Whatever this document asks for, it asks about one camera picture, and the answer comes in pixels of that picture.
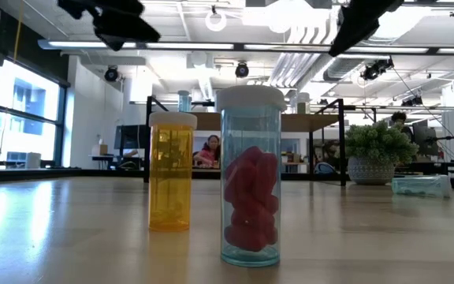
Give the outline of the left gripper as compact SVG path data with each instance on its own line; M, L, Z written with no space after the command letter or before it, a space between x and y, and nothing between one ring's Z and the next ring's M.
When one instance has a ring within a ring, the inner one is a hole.
M139 17L144 11L139 0L57 0L57 5L73 18L81 18L84 11L96 17L95 34L113 51L119 51L125 41L160 40L160 34Z

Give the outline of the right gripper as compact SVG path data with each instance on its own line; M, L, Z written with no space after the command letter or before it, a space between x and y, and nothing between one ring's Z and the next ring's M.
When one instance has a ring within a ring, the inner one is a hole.
M340 29L328 54L337 56L370 38L379 28L379 17L396 11L404 0L350 0L340 8Z

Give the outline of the orange pill bottle white cap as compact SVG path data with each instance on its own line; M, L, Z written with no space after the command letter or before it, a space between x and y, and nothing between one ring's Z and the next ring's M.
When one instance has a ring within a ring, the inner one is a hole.
M155 112L148 122L149 229L187 230L191 219L192 150L197 117L183 112Z

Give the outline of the teal pill bottle white cap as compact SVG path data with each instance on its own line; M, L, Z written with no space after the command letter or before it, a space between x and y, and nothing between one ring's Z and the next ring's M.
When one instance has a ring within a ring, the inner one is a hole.
M391 186L398 195L449 198L452 194L451 179L447 175L395 177Z

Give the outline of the blue bottle with red pills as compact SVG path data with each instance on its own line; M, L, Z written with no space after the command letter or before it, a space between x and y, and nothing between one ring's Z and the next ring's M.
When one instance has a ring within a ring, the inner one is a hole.
M241 267L279 262L282 93L244 85L222 90L221 258Z

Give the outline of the wooden shelf with black legs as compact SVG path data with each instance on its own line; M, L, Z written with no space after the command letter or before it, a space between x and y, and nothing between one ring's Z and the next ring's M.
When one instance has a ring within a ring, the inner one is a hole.
M147 122L147 140L150 143L149 137L149 117L154 111L153 105L161 108L163 111L169 111L155 97L148 96L146 101L146 122ZM327 108L337 107L339 114L324 114ZM345 155L345 128L344 128L344 110L345 106L342 99L336 99L331 104L321 107L315 114L282 114L281 115L281 131L283 133L307 133L309 143L308 148L310 154L313 154L313 135L315 131L324 129L327 126L339 122L339 141L340 141L340 166L339 174L317 175L314 173L314 163L310 158L310 173L307 174L281 174L283 181L339 181L341 186L345 186L347 181L350 181L347 174L347 159ZM198 118L197 130L199 131L219 131L221 130L221 115L219 113L192 113ZM194 178L198 179L214 179L220 178L219 174L193 174Z

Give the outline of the long ceiling light bar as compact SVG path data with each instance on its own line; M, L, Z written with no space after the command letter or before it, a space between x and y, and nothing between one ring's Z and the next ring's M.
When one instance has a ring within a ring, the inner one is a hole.
M38 45L44 50L106 50L108 46L95 41L59 41L40 39ZM327 54L330 46L326 44L298 43L203 43L203 42L160 42L124 43L123 50L204 50L265 53L314 53ZM345 51L346 54L379 55L428 55L454 56L454 47L403 47L403 46L356 46Z

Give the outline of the person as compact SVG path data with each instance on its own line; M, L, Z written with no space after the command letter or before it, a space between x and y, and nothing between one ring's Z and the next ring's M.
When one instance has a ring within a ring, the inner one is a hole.
M337 140L326 141L322 147L322 156L314 166L316 174L336 174L340 169L339 142Z
M392 123L404 134L407 136L407 138L414 143L415 138L414 134L411 130L411 128L407 125L405 125L405 122L407 120L407 115L404 112L397 111L395 112L392 117L391 121Z
M193 159L200 167L219 169L220 156L220 139L216 135L211 135L207 138L202 150L194 154Z

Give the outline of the black computer monitor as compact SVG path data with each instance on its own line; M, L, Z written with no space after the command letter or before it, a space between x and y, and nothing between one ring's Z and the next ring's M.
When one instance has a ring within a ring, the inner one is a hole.
M147 145L145 125L118 125L115 131L114 148L144 149Z
M419 146L419 154L438 156L439 147L435 129L422 123L414 123L412 128L415 143Z

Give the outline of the green plant in grey pot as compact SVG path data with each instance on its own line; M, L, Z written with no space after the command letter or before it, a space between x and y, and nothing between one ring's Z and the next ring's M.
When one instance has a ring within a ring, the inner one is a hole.
M395 168L410 163L419 147L400 126L385 121L373 125L352 125L345 133L348 176L357 185L386 185Z

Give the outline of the white box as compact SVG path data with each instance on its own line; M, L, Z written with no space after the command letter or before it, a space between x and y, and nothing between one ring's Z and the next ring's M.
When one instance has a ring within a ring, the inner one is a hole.
M26 154L25 168L26 169L39 169L41 167L41 154L36 152L29 152Z

